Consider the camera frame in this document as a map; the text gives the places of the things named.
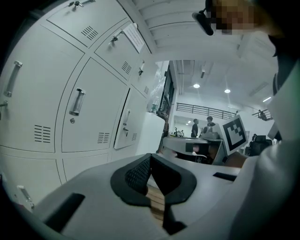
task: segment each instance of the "vent grille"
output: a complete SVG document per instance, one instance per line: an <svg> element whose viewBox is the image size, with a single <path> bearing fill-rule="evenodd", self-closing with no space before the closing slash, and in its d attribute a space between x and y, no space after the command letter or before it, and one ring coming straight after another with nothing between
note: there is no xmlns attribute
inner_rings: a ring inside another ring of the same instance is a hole
<svg viewBox="0 0 300 240"><path fill-rule="evenodd" d="M50 143L51 128L34 125L34 141L39 143Z"/></svg>
<svg viewBox="0 0 300 240"><path fill-rule="evenodd" d="M137 137L137 133L133 133L133 135L132 135L132 141L135 141L136 137Z"/></svg>
<svg viewBox="0 0 300 240"><path fill-rule="evenodd" d="M98 143L108 143L109 135L109 133L99 133Z"/></svg>
<svg viewBox="0 0 300 240"><path fill-rule="evenodd" d="M148 94L149 93L149 88L146 86L145 87L145 90L144 90L144 92L146 93L146 94Z"/></svg>
<svg viewBox="0 0 300 240"><path fill-rule="evenodd" d="M129 75L129 73L131 71L131 66L127 62L124 62L122 69L125 73L127 73Z"/></svg>
<svg viewBox="0 0 300 240"><path fill-rule="evenodd" d="M91 26L86 27L82 32L84 36L86 36L89 40L93 40L94 37L98 35L98 33L92 29Z"/></svg>

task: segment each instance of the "recessed light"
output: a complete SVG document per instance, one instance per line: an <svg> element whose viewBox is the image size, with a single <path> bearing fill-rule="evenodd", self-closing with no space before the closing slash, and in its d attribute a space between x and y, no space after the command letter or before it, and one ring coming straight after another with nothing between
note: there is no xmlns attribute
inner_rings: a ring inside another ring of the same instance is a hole
<svg viewBox="0 0 300 240"><path fill-rule="evenodd" d="M266 102L266 101L268 101L269 99L271 99L271 97L268 97L267 99L263 100L263 102Z"/></svg>

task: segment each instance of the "locker door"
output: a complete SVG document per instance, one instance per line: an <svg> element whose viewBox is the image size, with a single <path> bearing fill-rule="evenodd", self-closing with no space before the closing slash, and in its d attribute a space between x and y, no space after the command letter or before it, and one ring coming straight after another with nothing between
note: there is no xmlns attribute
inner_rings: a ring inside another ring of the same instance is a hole
<svg viewBox="0 0 300 240"><path fill-rule="evenodd" d="M67 181L83 171L107 163L108 154L64 159L64 169Z"/></svg>
<svg viewBox="0 0 300 240"><path fill-rule="evenodd" d="M125 84L90 59L71 94L62 134L63 152L108 149Z"/></svg>
<svg viewBox="0 0 300 240"><path fill-rule="evenodd" d="M105 40L95 51L95 54L112 66L126 80L129 80L139 54L125 34L120 34L120 32L121 29ZM118 40L111 43L114 36L117 36Z"/></svg>
<svg viewBox="0 0 300 240"><path fill-rule="evenodd" d="M132 73L130 82L146 98L150 95L150 89L153 87L157 68L158 66L155 63L153 56L145 47L140 54L140 59Z"/></svg>
<svg viewBox="0 0 300 240"><path fill-rule="evenodd" d="M83 0L81 3L84 7L68 7L65 3L66 7L49 17L48 21L87 47L127 17L116 0Z"/></svg>
<svg viewBox="0 0 300 240"><path fill-rule="evenodd" d="M121 116L115 149L133 145L139 139L146 113L146 99L134 88L130 89Z"/></svg>
<svg viewBox="0 0 300 240"><path fill-rule="evenodd" d="M0 145L54 152L60 99L83 54L40 25L29 29L1 75L0 103L6 100L8 106L1 111Z"/></svg>
<svg viewBox="0 0 300 240"><path fill-rule="evenodd" d="M8 155L0 157L5 175L13 182L11 185L14 189L11 191L21 191L17 186L24 186L34 205L61 186L55 159L30 159ZM28 207L26 195L21 192L18 196L20 203Z"/></svg>

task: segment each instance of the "headphones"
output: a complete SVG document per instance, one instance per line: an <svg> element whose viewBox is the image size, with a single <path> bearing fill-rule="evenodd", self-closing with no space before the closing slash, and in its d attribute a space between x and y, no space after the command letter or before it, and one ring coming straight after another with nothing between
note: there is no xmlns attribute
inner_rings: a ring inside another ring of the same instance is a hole
<svg viewBox="0 0 300 240"><path fill-rule="evenodd" d="M205 10L206 8L204 10L201 10L199 13L193 13L192 17L200 25L203 31L206 32L207 35L212 36L214 34L214 31L210 26L211 24L210 19L208 19L204 14Z"/></svg>

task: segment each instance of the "wooden floor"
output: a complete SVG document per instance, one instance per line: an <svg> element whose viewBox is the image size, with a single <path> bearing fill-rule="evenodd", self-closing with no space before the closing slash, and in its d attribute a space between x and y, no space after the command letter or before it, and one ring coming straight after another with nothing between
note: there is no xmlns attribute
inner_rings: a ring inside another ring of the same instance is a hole
<svg viewBox="0 0 300 240"><path fill-rule="evenodd" d="M162 226L165 211L165 196L159 189L148 185L148 194L146 197L151 199L151 212L157 223Z"/></svg>

